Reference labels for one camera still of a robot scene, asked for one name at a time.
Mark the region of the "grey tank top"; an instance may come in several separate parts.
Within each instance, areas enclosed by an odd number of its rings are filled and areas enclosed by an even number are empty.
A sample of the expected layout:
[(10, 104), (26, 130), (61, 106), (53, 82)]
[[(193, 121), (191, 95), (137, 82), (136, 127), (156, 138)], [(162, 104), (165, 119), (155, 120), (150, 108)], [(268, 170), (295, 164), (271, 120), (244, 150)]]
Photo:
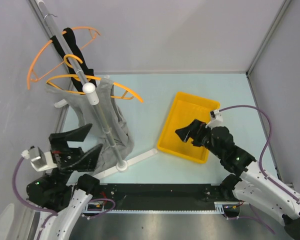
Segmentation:
[[(91, 134), (97, 139), (97, 143), (103, 144), (100, 157), (98, 158), (94, 174), (103, 172), (117, 164), (117, 159), (112, 147), (108, 143), (102, 127), (95, 115), (88, 98), (85, 95), (73, 94), (64, 90), (57, 89), (47, 85), (46, 91), (56, 94), (66, 100), (70, 107), (74, 110), (78, 118), (80, 127), (86, 124), (92, 124)], [(105, 119), (111, 130), (112, 136), (116, 143), (116, 147), (123, 159), (125, 159), (134, 148), (134, 141), (127, 126), (121, 109), (111, 96), (114, 94), (114, 82), (107, 78), (102, 78), (96, 87), (96, 93), (99, 98), (99, 104), (104, 113)]]

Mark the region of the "yellow plastic hanger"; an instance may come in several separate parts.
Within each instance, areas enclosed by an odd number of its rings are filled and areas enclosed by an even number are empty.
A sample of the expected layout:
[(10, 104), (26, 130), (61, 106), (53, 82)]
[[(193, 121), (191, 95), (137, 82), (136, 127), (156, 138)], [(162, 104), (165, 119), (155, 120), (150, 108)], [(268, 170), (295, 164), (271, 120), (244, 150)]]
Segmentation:
[[(68, 61), (68, 58), (73, 59), (74, 63), (77, 64), (78, 66), (80, 66), (79, 64), (83, 63), (83, 61), (78, 56), (76, 56), (74, 54), (66, 54), (63, 57), (64, 63), (72, 69), (74, 69), (74, 66), (72, 64), (70, 64), (70, 62)], [(93, 104), (98, 102), (96, 87), (91, 83), (91, 80), (96, 80), (96, 81), (100, 82), (102, 80), (101, 77), (96, 77), (96, 76), (86, 75), (86, 74), (83, 74), (83, 77), (81, 77), (78, 73), (76, 73), (76, 74), (63, 74), (63, 75), (56, 75), (56, 76), (53, 76), (53, 77), (49, 78), (46, 81), (46, 84), (49, 85), (49, 86), (52, 86), (52, 87), (54, 87), (58, 90), (63, 90), (58, 85), (56, 85), (52, 82), (52, 80), (60, 79), (60, 78), (74, 78), (77, 82), (82, 82), (83, 83), (81, 91), (66, 90), (66, 92), (69, 92), (71, 94), (77, 94), (77, 95), (86, 95), (89, 100), (92, 100)], [(144, 102), (144, 100), (142, 99), (142, 97), (138, 93), (136, 93), (132, 89), (128, 88), (127, 86), (122, 85), (122, 84), (117, 83), (117, 82), (113, 82), (113, 85), (123, 89), (124, 94), (121, 95), (121, 96), (111, 95), (110, 96), (111, 98), (122, 99), (122, 100), (132, 100), (133, 98), (136, 98), (139, 102), (141, 102), (141, 103)]]

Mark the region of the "orange plastic hanger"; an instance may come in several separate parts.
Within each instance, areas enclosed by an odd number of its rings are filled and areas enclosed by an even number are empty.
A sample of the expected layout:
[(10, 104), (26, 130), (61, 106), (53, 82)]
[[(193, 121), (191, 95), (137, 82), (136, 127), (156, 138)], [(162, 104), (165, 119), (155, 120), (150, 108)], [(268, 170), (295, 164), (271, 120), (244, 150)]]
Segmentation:
[[(101, 34), (99, 33), (99, 31), (91, 26), (76, 26), (76, 27), (72, 27), (71, 28), (73, 31), (78, 31), (78, 30), (87, 30), (90, 34), (91, 39), (84, 44), (82, 47), (80, 47), (80, 50), (83, 50), (85, 47), (87, 47), (89, 44), (91, 44), (97, 37), (101, 36)], [(57, 64), (55, 67), (53, 67), (50, 71), (48, 71), (47, 73), (45, 73), (42, 76), (38, 76), (37, 73), (34, 70), (35, 65), (37, 64), (39, 58), (41, 57), (41, 55), (44, 53), (44, 51), (52, 44), (52, 40), (49, 40), (37, 53), (37, 55), (34, 57), (32, 63), (30, 64), (30, 67), (28, 69), (27, 72), (27, 76), (26, 76), (26, 86), (27, 86), (27, 90), (31, 89), (31, 83), (37, 83), (40, 80), (44, 79), (45, 77), (47, 77), (49, 74), (51, 74), (53, 71), (55, 71), (57, 68), (59, 68), (62, 65), (65, 65), (64, 60), (62, 60), (59, 64)]]

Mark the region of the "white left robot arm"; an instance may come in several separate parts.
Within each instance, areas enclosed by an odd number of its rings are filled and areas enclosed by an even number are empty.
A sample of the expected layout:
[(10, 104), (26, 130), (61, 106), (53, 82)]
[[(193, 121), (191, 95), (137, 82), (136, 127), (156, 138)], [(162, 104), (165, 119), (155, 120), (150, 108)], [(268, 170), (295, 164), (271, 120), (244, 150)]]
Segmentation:
[(92, 176), (103, 148), (97, 144), (87, 151), (70, 147), (69, 142), (83, 142), (92, 128), (88, 123), (77, 129), (52, 133), (50, 150), (30, 147), (23, 156), (37, 172), (44, 175), (26, 187), (31, 203), (50, 210), (52, 216), (42, 220), (37, 239), (67, 240), (90, 200), (100, 196), (100, 181)]

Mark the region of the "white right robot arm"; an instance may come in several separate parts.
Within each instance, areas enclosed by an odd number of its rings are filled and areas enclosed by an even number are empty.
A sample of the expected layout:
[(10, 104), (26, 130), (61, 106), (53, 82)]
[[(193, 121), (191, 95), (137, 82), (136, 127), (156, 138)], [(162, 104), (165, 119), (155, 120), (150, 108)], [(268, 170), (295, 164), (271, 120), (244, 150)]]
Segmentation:
[(209, 127), (195, 119), (175, 133), (183, 142), (191, 139), (193, 146), (209, 150), (230, 173), (235, 183), (220, 188), (225, 200), (236, 198), (253, 205), (282, 224), (291, 238), (300, 240), (300, 193), (267, 173), (250, 153), (235, 145), (227, 127)]

